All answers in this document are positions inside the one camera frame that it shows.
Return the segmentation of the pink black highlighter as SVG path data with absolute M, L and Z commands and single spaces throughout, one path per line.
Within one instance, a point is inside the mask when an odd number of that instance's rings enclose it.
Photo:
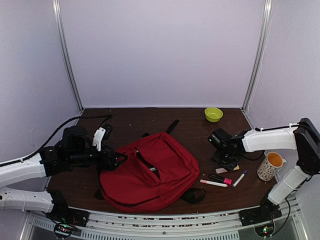
M 231 179 L 223 177 L 223 176 L 220 176 L 220 175 L 217 175 L 217 174 L 210 173 L 208 175 L 208 178 L 210 180 L 213 180 L 214 182 L 217 182 L 217 183 L 226 184 L 226 185 L 232 185 L 232 180 Z

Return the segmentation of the beige highlighter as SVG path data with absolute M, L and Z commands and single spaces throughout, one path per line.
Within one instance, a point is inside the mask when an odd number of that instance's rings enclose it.
M 237 171 L 237 170 L 239 170 L 240 169 L 240 167 L 237 165 L 236 167 L 234 167 L 231 171 Z M 229 171 L 227 170 L 227 169 L 225 169 L 225 168 L 217 168 L 216 170 L 215 170 L 215 172 L 217 173 L 217 174 L 222 174 L 222 173 L 228 173 Z

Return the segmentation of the patterned mug orange inside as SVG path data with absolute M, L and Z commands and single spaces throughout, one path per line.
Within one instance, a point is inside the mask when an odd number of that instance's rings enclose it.
M 257 169 L 257 176 L 260 180 L 268 182 L 270 181 L 277 172 L 279 172 L 285 165 L 287 160 L 277 152 L 269 152 L 261 165 Z

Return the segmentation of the lime green bowl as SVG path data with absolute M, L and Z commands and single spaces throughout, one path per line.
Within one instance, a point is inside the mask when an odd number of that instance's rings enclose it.
M 212 123 L 217 123 L 223 117 L 223 111 L 216 107 L 207 107 L 204 110 L 205 119 Z

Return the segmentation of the aluminium frame post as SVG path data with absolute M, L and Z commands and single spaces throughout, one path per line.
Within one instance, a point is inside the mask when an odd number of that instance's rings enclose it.
M 247 92 L 242 105 L 242 111 L 245 114 L 248 114 L 250 111 L 250 106 L 252 105 L 253 98 L 258 86 L 259 77 L 262 70 L 263 57 L 267 48 L 267 42 L 268 42 L 268 37 L 270 32 L 272 8 L 273 8 L 273 0 L 265 0 L 258 45 L 256 49 L 256 54 L 253 62 L 253 67 L 250 75 Z
M 64 24 L 63 24 L 63 16 L 61 11 L 61 1 L 53 0 L 52 6 L 53 6 L 53 14 L 54 14 L 54 18 L 57 26 L 58 35 L 59 35 L 59 41 L 60 41 L 60 46 L 62 50 L 63 62 L 64 62 L 67 78 L 70 83 L 71 91 L 75 99 L 77 109 L 81 112 L 84 110 L 84 107 L 80 98 L 79 90 L 74 77 L 71 59 L 68 51 L 67 40 L 66 40 Z

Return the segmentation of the red backpack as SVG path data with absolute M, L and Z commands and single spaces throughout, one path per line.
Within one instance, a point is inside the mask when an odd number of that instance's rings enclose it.
M 200 175 L 199 162 L 171 136 L 178 123 L 176 119 L 166 131 L 145 133 L 118 148 L 128 159 L 113 171 L 97 170 L 95 198 L 126 213 L 159 211 L 179 199 L 191 205 L 200 203 L 206 191 L 193 186 Z

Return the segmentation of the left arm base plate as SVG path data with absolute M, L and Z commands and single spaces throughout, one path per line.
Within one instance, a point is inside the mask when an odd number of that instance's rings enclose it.
M 46 216 L 55 223 L 68 224 L 73 227 L 86 227 L 90 213 L 85 210 L 68 208 L 66 211 L 53 210 L 50 213 L 46 213 Z

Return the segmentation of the front aluminium rail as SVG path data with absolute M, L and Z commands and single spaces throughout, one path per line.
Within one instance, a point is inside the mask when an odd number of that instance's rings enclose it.
M 282 216 L 244 226 L 239 210 L 182 215 L 121 214 L 89 211 L 85 227 L 70 240 L 260 240 L 258 231 L 274 224 L 273 240 L 307 240 L 296 197 L 280 204 Z

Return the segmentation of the left aluminium frame post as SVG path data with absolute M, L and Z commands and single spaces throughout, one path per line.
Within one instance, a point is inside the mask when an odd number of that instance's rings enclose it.
M 84 110 L 84 107 L 80 98 L 79 90 L 74 77 L 71 59 L 68 51 L 67 40 L 66 40 L 64 24 L 63 24 L 63 16 L 61 11 L 61 1 L 53 0 L 52 6 L 53 6 L 53 14 L 54 14 L 54 18 L 57 26 L 58 35 L 59 35 L 59 41 L 60 41 L 60 46 L 62 50 L 63 62 L 64 62 L 67 78 L 70 83 L 71 91 L 75 99 L 77 109 L 81 112 Z

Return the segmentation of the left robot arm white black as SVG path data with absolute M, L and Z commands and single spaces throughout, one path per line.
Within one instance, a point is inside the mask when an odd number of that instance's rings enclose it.
M 63 130 L 61 140 L 54 146 L 41 147 L 36 152 L 0 164 L 1 210 L 40 211 L 53 213 L 61 222 L 72 218 L 72 211 L 59 191 L 26 191 L 10 185 L 29 179 L 52 177 L 74 168 L 96 165 L 114 171 L 128 157 L 104 145 L 112 133 L 112 126 L 100 127 L 93 140 L 84 127 L 71 126 Z

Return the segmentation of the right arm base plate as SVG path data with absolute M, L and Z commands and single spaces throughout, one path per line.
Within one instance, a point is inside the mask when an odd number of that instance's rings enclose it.
M 238 214 L 243 227 L 271 221 L 272 219 L 282 216 L 282 212 L 280 210 L 270 212 L 269 210 L 262 209 L 261 207 L 244 209 Z

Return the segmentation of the right aluminium frame post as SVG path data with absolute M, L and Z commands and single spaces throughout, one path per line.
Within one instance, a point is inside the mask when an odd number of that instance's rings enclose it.
M 268 37 L 270 32 L 272 8 L 273 8 L 273 0 L 265 0 L 258 45 L 256 49 L 256 54 L 253 62 L 253 67 L 250 75 L 247 92 L 242 105 L 242 111 L 245 114 L 248 114 L 250 111 L 250 106 L 252 105 L 253 98 L 258 86 L 259 77 L 262 70 L 263 57 L 267 48 L 267 42 L 268 42 Z

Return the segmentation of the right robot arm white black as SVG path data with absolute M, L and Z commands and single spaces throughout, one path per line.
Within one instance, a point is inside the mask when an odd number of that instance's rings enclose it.
M 296 150 L 298 160 L 261 201 L 256 210 L 259 220 L 268 220 L 279 204 L 306 180 L 320 173 L 320 133 L 309 118 L 297 123 L 274 128 L 255 128 L 236 135 L 217 128 L 208 137 L 215 147 L 212 159 L 228 172 L 234 170 L 245 153 L 268 151 L 265 161 L 258 170 L 260 178 L 267 181 L 283 166 L 283 158 L 276 150 Z

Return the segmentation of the purple white marker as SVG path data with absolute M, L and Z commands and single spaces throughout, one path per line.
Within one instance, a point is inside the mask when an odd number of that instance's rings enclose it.
M 232 184 L 231 188 L 234 189 L 240 182 L 241 180 L 246 176 L 248 170 L 246 169 L 241 175 L 240 177 Z

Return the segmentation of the pink white marker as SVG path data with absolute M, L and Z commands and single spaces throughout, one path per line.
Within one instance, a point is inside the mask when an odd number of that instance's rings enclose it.
M 219 183 L 219 182 L 209 181 L 209 180 L 204 180 L 204 179 L 201 179 L 200 183 L 206 184 L 206 185 L 211 185 L 211 186 L 223 187 L 223 188 L 228 187 L 228 185 L 225 183 Z

